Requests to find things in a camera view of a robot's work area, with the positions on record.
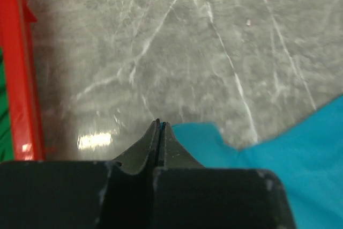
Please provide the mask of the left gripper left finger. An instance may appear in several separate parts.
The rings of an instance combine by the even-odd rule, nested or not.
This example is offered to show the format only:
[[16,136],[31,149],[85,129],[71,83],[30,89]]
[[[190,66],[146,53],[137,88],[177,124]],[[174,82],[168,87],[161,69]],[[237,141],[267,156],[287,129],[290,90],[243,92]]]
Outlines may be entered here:
[[161,132],[160,120],[154,120],[144,135],[122,154],[114,159],[119,168],[127,174],[140,173],[150,160],[155,160]]

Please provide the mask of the teal t shirt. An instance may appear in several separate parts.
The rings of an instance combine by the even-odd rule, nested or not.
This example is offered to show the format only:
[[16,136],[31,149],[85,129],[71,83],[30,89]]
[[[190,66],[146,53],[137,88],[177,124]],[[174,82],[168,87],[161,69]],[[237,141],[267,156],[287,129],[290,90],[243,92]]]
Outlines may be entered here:
[[342,228],[342,97],[322,106],[274,139],[237,150],[213,123],[171,128],[206,168],[262,168],[286,188],[298,228]]

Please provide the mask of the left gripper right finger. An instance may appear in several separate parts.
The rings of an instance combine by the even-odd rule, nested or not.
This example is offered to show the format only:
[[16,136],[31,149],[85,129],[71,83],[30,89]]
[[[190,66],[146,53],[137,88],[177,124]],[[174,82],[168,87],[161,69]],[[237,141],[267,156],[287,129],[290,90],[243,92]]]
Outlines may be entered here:
[[163,122],[156,149],[158,167],[203,167],[176,139],[172,126]]

